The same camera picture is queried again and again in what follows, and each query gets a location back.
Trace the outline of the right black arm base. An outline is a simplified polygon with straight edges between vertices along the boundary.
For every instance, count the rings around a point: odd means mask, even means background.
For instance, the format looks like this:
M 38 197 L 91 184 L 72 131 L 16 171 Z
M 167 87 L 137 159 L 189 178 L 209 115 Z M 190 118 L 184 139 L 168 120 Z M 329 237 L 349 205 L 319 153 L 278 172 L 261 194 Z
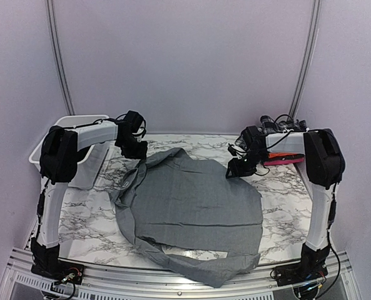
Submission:
M 293 264 L 276 266 L 270 276 L 278 286 L 297 284 L 322 278 L 328 275 L 325 260 L 330 253 L 330 246 L 313 250 L 303 243 L 300 261 Z

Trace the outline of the right aluminium wall post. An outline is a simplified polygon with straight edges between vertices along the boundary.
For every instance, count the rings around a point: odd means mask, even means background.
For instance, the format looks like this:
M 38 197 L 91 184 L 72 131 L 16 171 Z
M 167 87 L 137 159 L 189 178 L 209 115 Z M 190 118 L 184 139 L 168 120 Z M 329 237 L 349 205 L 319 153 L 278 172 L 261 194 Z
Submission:
M 302 102 L 302 97 L 305 89 L 305 83 L 309 73 L 310 66 L 312 64 L 312 59 L 314 56 L 315 46 L 317 43 L 317 36 L 319 33 L 319 23 L 320 15 L 322 10 L 322 1 L 314 0 L 312 1 L 312 10 L 310 15 L 309 30 L 307 35 L 307 40 L 305 43 L 304 55 L 302 57 L 302 64 L 299 71 L 299 76 L 297 79 L 297 84 L 295 86 L 294 95 L 289 109 L 289 116 L 296 117 L 300 103 Z

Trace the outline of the aluminium wall post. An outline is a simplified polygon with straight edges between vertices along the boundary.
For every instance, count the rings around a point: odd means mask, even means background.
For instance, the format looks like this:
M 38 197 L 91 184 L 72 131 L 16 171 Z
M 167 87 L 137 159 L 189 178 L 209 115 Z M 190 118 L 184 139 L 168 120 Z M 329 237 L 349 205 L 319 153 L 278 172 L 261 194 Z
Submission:
M 74 104 L 72 101 L 71 93 L 69 90 L 69 84 L 66 78 L 66 72 L 64 69 L 64 62 L 62 58 L 61 45 L 59 42 L 59 34 L 57 28 L 57 19 L 55 12 L 54 1 L 46 0 L 46 13 L 47 13 L 47 22 L 49 26 L 50 40 L 52 44 L 52 53 L 54 56 L 54 62 L 56 66 L 57 76 L 59 85 L 61 88 L 64 105 L 68 115 L 75 115 Z
M 309 73 L 310 66 L 312 64 L 312 59 L 314 56 L 315 46 L 317 43 L 317 36 L 319 33 L 319 23 L 320 15 L 322 10 L 322 1 L 314 0 L 312 1 L 312 10 L 310 15 L 309 30 L 307 35 L 307 40 L 305 43 L 304 55 L 302 57 L 302 64 L 299 71 L 299 76 L 297 79 L 297 84 L 295 86 L 294 95 L 289 109 L 289 116 L 296 117 L 300 103 L 302 102 L 302 97 L 305 89 L 305 83 Z

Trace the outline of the grey button-up shirt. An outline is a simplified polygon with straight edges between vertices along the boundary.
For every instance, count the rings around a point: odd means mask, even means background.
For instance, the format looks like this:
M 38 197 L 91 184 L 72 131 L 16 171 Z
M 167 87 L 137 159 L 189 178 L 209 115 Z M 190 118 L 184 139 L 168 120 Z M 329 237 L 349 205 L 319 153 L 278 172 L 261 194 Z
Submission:
M 182 148 L 138 162 L 109 195 L 122 235 L 155 264 L 213 288 L 253 270 L 261 195 L 225 173 L 221 163 L 192 159 Z

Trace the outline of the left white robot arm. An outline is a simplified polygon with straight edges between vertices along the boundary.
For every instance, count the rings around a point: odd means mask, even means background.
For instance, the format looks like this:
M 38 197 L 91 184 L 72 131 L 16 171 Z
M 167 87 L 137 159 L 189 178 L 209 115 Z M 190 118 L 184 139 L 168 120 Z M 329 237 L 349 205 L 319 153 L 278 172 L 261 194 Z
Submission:
M 41 249 L 59 245 L 58 223 L 62 201 L 77 173 L 77 153 L 95 144 L 114 141 L 128 159 L 145 159 L 146 120 L 141 116 L 97 119 L 92 123 L 61 127 L 54 125 L 41 146 L 40 174 L 46 178 L 37 205 L 38 227 L 31 244 Z

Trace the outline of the left aluminium wall post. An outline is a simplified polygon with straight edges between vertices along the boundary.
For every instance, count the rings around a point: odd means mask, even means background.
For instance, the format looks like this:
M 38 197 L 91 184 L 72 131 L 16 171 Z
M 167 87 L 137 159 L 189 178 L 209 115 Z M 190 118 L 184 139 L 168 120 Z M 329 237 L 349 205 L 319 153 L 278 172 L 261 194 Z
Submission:
M 59 85 L 61 88 L 64 105 L 68 115 L 75 115 L 74 104 L 72 101 L 71 93 L 69 90 L 69 84 L 66 78 L 66 72 L 64 69 L 64 62 L 62 58 L 61 45 L 59 42 L 59 34 L 57 28 L 57 19 L 55 12 L 54 1 L 46 0 L 46 13 L 47 13 L 47 22 L 49 26 L 50 40 L 52 44 L 52 53 L 54 56 L 54 62 L 56 66 L 57 76 Z

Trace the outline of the aluminium front frame rail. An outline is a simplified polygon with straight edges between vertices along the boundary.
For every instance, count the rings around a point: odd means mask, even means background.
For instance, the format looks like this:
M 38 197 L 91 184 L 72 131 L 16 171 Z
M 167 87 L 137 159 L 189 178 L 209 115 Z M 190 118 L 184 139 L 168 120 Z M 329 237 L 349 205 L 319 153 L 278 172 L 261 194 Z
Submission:
M 322 284 L 322 299 L 361 299 L 362 295 L 346 252 L 327 258 L 328 274 L 314 280 Z M 31 252 L 15 248 L 0 284 L 0 299 L 42 299 L 45 294 L 67 298 L 71 287 L 53 286 L 53 280 L 31 272 Z M 306 283 L 279 286 L 274 264 L 263 264 L 214 289 L 162 269 L 140 269 L 85 263 L 82 283 L 73 299 L 295 299 Z

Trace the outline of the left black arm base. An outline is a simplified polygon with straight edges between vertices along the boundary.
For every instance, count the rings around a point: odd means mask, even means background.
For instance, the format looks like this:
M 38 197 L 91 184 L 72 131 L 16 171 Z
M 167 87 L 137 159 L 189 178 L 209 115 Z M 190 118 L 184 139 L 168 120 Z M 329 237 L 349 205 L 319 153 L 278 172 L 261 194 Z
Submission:
M 60 260 L 59 251 L 59 244 L 48 248 L 39 244 L 36 238 L 32 237 L 33 264 L 31 272 L 59 283 L 70 281 L 74 284 L 81 284 L 84 276 L 84 265 Z

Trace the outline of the black white plaid shirt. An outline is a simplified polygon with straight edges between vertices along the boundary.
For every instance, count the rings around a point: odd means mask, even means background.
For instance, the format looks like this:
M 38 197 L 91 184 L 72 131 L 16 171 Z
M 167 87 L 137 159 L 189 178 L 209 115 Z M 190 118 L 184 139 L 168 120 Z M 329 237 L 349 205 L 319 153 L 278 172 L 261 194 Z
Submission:
M 261 125 L 258 126 L 258 128 L 260 128 L 265 135 L 284 133 L 289 130 L 295 132 L 304 132 L 307 130 L 307 123 L 305 120 L 299 121 L 298 119 L 293 119 L 288 114 L 281 114 L 276 119 L 264 115 L 260 117 L 260 123 Z

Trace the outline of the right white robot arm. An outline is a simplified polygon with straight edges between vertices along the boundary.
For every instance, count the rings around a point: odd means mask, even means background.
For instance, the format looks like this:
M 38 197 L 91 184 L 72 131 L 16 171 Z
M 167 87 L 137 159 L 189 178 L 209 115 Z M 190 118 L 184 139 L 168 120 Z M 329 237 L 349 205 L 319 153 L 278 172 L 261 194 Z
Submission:
M 313 251 L 326 248 L 327 233 L 335 218 L 337 185 L 345 171 L 345 160 L 330 129 L 284 131 L 263 134 L 256 126 L 246 127 L 237 141 L 228 145 L 233 158 L 227 165 L 227 178 L 247 177 L 270 153 L 304 156 L 305 174 L 312 188 L 312 215 L 305 245 Z

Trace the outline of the pink folded garment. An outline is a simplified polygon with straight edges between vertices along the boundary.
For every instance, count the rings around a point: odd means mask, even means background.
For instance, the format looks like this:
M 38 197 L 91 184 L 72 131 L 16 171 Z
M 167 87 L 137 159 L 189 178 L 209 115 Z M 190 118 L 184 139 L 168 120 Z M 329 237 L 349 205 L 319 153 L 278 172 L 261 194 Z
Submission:
M 276 165 L 285 165 L 285 164 L 295 164 L 304 162 L 304 157 L 297 158 L 286 158 L 286 157 L 276 157 L 275 159 L 269 159 L 264 162 L 264 166 L 276 166 Z

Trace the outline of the orange folded garment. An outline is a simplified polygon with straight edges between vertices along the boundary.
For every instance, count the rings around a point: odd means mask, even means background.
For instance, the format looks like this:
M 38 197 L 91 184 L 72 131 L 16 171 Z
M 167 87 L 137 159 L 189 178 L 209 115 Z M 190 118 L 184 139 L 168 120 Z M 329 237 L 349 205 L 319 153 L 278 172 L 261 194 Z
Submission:
M 268 160 L 269 161 L 277 161 L 277 160 L 294 160 L 294 159 L 301 159 L 305 156 L 303 154 L 298 153 L 286 153 L 286 152 L 278 152 L 273 153 L 270 152 L 268 154 Z

